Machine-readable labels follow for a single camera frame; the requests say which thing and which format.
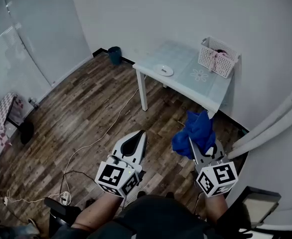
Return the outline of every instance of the white basket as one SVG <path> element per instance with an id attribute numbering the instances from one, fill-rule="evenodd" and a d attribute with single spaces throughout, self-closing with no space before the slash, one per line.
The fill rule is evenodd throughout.
<path id="1" fill-rule="evenodd" d="M 216 51 L 218 49 L 226 51 L 230 58 L 220 55 Z M 237 51 L 229 48 L 226 44 L 212 37 L 208 37 L 203 39 L 200 45 L 198 63 L 210 71 L 227 78 L 234 65 L 238 62 L 239 56 L 240 54 Z"/>

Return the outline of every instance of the blue cloth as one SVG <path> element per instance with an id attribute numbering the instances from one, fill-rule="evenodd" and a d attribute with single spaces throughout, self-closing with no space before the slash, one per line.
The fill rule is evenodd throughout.
<path id="1" fill-rule="evenodd" d="M 188 137 L 193 140 L 204 154 L 215 144 L 216 134 L 212 130 L 213 119 L 209 119 L 207 111 L 193 113 L 187 111 L 188 119 L 185 127 L 172 138 L 172 149 L 179 155 L 193 159 Z"/>

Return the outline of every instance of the white table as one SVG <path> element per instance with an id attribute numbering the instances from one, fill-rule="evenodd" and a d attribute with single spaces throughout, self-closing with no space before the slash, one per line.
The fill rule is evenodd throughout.
<path id="1" fill-rule="evenodd" d="M 163 76 L 154 71 L 162 64 L 174 70 L 172 76 Z M 198 64 L 198 51 L 182 44 L 167 41 L 154 54 L 133 65 L 136 69 L 142 109 L 147 111 L 145 75 L 169 86 L 208 110 L 212 118 L 219 110 L 229 87 L 232 75 L 227 79 Z"/>

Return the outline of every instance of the wooden floor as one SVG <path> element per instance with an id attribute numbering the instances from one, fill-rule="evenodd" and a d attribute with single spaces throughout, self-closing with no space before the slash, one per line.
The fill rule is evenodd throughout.
<path id="1" fill-rule="evenodd" d="M 33 111 L 28 119 L 34 123 L 35 135 L 23 146 L 18 137 L 0 156 L 0 195 L 10 190 L 13 200 L 37 200 L 59 193 L 65 166 L 74 151 L 99 139 L 115 121 L 124 103 L 138 88 L 135 70 L 128 63 L 110 64 L 102 53 L 57 86 Z M 198 189 L 191 171 L 194 163 L 172 151 L 171 139 L 182 129 L 186 111 L 200 112 L 202 107 L 170 88 L 146 78 L 148 111 L 141 108 L 139 93 L 122 111 L 119 120 L 94 146 L 74 155 L 69 170 L 95 178 L 101 161 L 105 161 L 115 142 L 125 134 L 144 129 L 148 141 L 142 162 L 146 171 L 143 181 L 129 194 L 134 200 L 139 190 L 165 195 L 173 191 L 177 200 L 193 211 Z M 238 129 L 215 117 L 214 130 L 226 152 L 238 139 Z M 83 207 L 89 198 L 98 198 L 101 189 L 82 174 L 67 175 L 73 205 Z M 10 203 L 9 210 L 26 221 L 33 218 L 47 234 L 49 209 L 43 201 Z M 20 222 L 0 200 L 0 218 L 5 225 Z"/>

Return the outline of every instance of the blue trash can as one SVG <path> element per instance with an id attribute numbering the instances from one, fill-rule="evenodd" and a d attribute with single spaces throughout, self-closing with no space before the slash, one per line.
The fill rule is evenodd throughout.
<path id="1" fill-rule="evenodd" d="M 108 49 L 108 55 L 113 65 L 119 65 L 122 62 L 122 52 L 120 47 L 112 47 Z"/>

